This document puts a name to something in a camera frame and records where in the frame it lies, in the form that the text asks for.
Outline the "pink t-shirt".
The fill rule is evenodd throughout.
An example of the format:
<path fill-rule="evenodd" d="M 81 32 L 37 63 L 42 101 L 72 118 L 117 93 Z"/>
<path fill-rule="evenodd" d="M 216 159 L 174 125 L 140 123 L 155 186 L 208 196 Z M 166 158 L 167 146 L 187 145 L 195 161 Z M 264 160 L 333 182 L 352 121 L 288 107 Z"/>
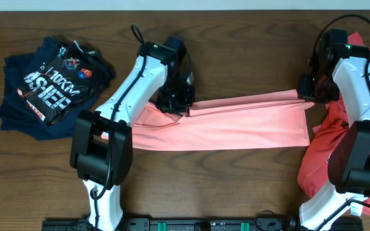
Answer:
<path fill-rule="evenodd" d="M 195 102 L 189 114 L 147 103 L 132 129 L 133 147 L 151 151 L 215 151 L 308 146 L 306 109 L 295 90 Z"/>

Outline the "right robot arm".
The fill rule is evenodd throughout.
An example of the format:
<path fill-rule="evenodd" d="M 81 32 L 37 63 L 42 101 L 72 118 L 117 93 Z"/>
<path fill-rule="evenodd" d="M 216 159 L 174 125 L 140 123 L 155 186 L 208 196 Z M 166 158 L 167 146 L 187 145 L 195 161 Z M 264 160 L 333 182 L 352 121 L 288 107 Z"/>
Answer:
<path fill-rule="evenodd" d="M 321 102 L 342 99 L 348 130 L 324 160 L 327 179 L 299 208 L 299 226 L 331 230 L 343 213 L 370 208 L 370 49 L 347 42 L 322 47 L 308 92 Z"/>

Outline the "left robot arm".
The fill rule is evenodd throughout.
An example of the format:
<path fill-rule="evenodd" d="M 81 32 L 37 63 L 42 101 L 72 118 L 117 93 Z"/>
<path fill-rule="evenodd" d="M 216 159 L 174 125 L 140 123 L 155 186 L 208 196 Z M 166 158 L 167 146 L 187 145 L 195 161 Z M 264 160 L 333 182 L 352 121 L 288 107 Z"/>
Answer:
<path fill-rule="evenodd" d="M 194 103 L 193 74 L 179 71 L 187 55 L 177 38 L 168 37 L 163 44 L 145 42 L 112 97 L 76 118 L 69 162 L 87 189 L 91 208 L 87 223 L 93 230 L 115 230 L 122 220 L 120 185 L 132 165 L 132 128 L 148 101 L 156 96 L 159 111 L 179 116 Z"/>

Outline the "red printed t-shirt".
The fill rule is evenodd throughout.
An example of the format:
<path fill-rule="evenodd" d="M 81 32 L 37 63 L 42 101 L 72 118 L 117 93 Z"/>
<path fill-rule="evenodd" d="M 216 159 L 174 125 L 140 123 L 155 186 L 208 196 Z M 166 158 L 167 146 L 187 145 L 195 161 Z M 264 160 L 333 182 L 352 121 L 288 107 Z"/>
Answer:
<path fill-rule="evenodd" d="M 348 36 L 350 44 L 363 46 L 364 41 L 359 32 Z M 312 198 L 328 180 L 328 159 L 340 140 L 349 130 L 348 117 L 342 100 L 326 104 L 328 115 L 322 124 L 314 127 L 315 137 L 302 159 L 297 183 L 304 193 Z M 362 213 L 370 216 L 370 208 L 364 207 Z"/>

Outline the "black printed folded shirt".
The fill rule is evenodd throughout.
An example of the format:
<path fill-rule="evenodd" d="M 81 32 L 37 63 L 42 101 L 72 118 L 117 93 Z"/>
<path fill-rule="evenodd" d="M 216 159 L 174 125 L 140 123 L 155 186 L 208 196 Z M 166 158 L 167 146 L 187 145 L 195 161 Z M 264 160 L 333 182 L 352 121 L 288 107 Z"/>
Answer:
<path fill-rule="evenodd" d="M 112 67 L 90 46 L 74 41 L 61 46 L 54 59 L 26 75 L 17 94 L 51 125 L 99 95 L 115 77 Z"/>

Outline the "navy folded shirt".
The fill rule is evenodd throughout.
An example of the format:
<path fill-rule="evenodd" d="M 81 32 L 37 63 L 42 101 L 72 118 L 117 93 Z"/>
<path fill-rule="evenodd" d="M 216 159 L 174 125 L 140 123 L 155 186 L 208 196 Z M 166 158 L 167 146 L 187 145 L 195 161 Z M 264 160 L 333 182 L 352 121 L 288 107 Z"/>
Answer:
<path fill-rule="evenodd" d="M 72 136 L 77 115 L 83 110 L 90 109 L 100 94 L 86 104 L 76 107 L 51 125 L 43 123 L 25 100 L 17 94 L 17 88 L 26 75 L 52 61 L 61 46 L 70 44 L 72 43 L 45 37 L 36 52 L 5 58 L 4 98 L 0 106 L 2 130 L 17 130 L 37 140 L 53 140 Z"/>

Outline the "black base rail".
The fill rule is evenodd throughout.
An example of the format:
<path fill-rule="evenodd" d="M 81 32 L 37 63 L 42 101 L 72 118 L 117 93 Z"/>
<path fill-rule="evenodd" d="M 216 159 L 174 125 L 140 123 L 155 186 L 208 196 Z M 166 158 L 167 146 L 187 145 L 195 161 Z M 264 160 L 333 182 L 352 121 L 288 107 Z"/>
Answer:
<path fill-rule="evenodd" d="M 86 219 L 79 220 L 48 220 L 42 222 L 42 231 L 80 231 L 94 230 Z M 262 217 L 255 219 L 231 220 L 198 220 L 198 219 L 148 219 L 133 218 L 122 221 L 115 229 L 119 231 L 278 231 L 307 230 L 296 225 L 294 219 L 277 219 Z M 330 230 L 363 231 L 360 218 L 342 217 L 336 220 Z"/>

